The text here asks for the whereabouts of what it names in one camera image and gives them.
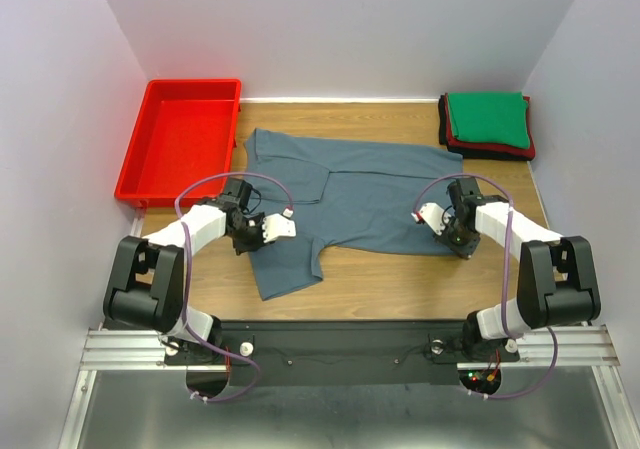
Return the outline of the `blue-grey t-shirt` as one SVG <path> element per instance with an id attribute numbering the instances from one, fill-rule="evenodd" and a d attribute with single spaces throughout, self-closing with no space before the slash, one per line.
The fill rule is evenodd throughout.
<path id="1" fill-rule="evenodd" d="M 400 255 L 447 256 L 411 216 L 425 193 L 449 203 L 444 176 L 461 156 L 425 145 L 295 137 L 255 129 L 245 143 L 261 211 L 294 207 L 296 236 L 250 254 L 259 294 L 269 300 L 321 282 L 329 246 Z"/>

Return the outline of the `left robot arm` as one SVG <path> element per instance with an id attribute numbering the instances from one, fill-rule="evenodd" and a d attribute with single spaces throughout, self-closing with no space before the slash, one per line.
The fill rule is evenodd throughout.
<path id="1" fill-rule="evenodd" d="M 146 238 L 123 238 L 107 283 L 105 318 L 154 330 L 165 336 L 166 347 L 188 348 L 199 362 L 215 361 L 222 353 L 221 321 L 184 302 L 184 230 L 189 230 L 193 252 L 224 237 L 238 255 L 264 247 L 265 214 L 250 213 L 253 195 L 260 192 L 250 183 L 229 178 L 219 195 L 193 205 L 184 223 L 176 221 Z"/>

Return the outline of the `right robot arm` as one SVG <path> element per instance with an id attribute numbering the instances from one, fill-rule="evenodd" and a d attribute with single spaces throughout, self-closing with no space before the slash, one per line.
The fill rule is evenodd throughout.
<path id="1" fill-rule="evenodd" d="M 540 328 L 592 321 L 601 297 L 591 244 L 582 236 L 563 236 L 514 208 L 505 192 L 485 195 L 470 175 L 449 177 L 448 209 L 424 203 L 414 213 L 436 242 L 462 259 L 475 252 L 483 236 L 504 250 L 499 304 L 470 313 L 460 347 L 482 359 L 496 347 Z"/>

